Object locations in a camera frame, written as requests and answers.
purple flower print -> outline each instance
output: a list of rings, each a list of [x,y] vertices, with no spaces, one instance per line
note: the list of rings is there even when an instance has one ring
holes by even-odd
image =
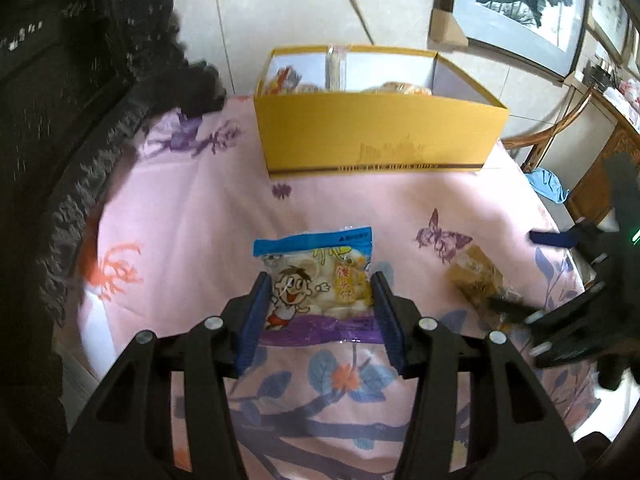
[[[289,195],[291,194],[291,186],[289,184],[281,183],[274,184],[271,188],[271,193],[273,193],[274,197],[277,199],[284,200],[289,198]]]
[[[191,157],[195,158],[208,146],[211,146],[211,151],[214,154],[216,150],[223,152],[235,145],[234,139],[241,133],[240,127],[235,121],[225,121],[214,134],[198,140],[196,136],[202,124],[202,117],[187,119],[183,113],[180,113],[178,119],[180,126],[172,131],[170,139],[154,139],[148,142],[149,145],[159,146],[160,149],[151,153],[147,158],[153,158],[166,151],[191,153]]]

picture frame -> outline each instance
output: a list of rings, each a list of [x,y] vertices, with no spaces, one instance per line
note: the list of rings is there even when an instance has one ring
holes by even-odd
[[[640,33],[631,23],[629,23],[627,42],[622,57],[622,68],[636,79],[640,79]]]
[[[470,44],[563,80],[575,70],[590,0],[436,0]]]
[[[587,27],[611,56],[621,64],[630,37],[630,19],[620,0],[591,0]]]

snack bag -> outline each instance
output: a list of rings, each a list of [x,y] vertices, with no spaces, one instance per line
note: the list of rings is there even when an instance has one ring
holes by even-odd
[[[489,309],[487,298],[522,301],[522,297],[503,285],[502,273],[480,247],[471,245],[458,253],[446,275],[492,330],[509,329],[503,316]]]
[[[269,81],[264,87],[264,94],[291,94],[298,84],[302,76],[296,72],[292,66],[281,68],[276,76]]]
[[[369,88],[365,92],[373,94],[407,94],[407,95],[431,95],[431,90],[423,86],[412,85],[411,83],[401,83],[398,81],[389,81],[382,86]]]
[[[273,280],[262,341],[379,341],[368,275],[371,247],[371,228],[256,240],[254,256]]]

black fabric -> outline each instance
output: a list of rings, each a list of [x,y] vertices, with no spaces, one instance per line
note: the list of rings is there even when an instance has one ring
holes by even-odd
[[[187,66],[172,0],[0,2],[0,478],[48,479],[66,439],[52,326],[86,215],[144,117],[219,110],[225,90]]]

cartoon character face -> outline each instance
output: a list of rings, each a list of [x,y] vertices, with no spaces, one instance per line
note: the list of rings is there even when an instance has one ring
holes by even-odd
[[[304,269],[289,267],[282,271],[280,279],[273,288],[285,304],[299,305],[313,293],[310,283],[311,277]]]

